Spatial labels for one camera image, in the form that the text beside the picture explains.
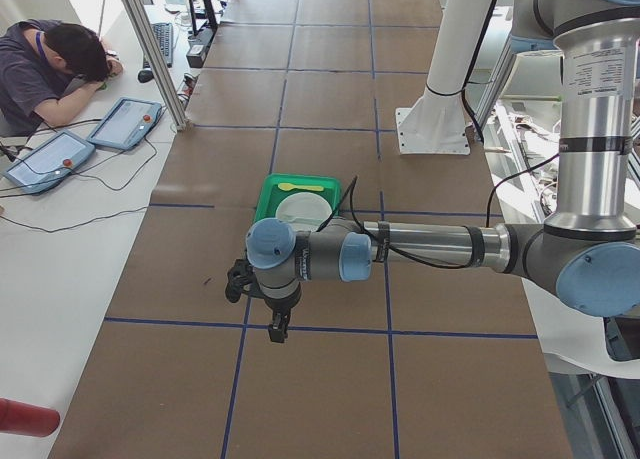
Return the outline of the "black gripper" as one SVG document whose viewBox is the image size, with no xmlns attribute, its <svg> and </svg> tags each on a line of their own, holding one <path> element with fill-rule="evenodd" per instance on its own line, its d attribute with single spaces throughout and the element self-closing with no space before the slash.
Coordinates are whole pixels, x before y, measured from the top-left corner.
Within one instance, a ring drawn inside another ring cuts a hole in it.
<svg viewBox="0 0 640 459">
<path fill-rule="evenodd" d="M 292 309 L 299 303 L 300 294 L 292 293 L 284 298 L 266 298 L 265 304 L 272 311 L 272 319 L 268 326 L 271 342 L 284 343 L 287 339 L 287 325 L 291 318 Z"/>
</svg>

